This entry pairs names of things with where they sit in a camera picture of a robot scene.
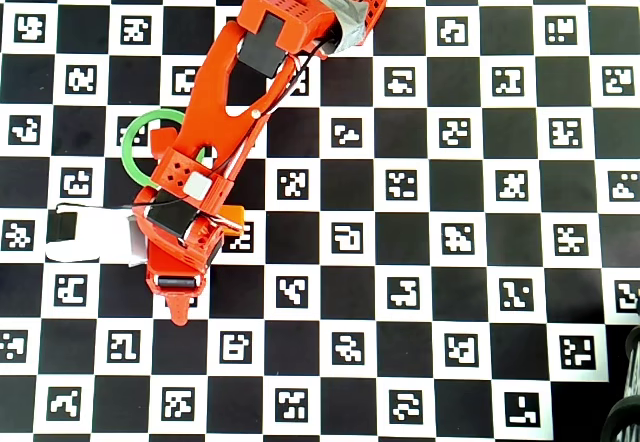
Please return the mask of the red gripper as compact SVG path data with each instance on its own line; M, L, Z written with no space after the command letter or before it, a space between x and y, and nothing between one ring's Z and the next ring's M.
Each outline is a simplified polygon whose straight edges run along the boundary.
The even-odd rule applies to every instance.
M206 273L222 247L226 230L209 218L197 218L181 239L144 219L144 235L146 282L154 294L164 296L172 323L185 326L192 303L206 287Z

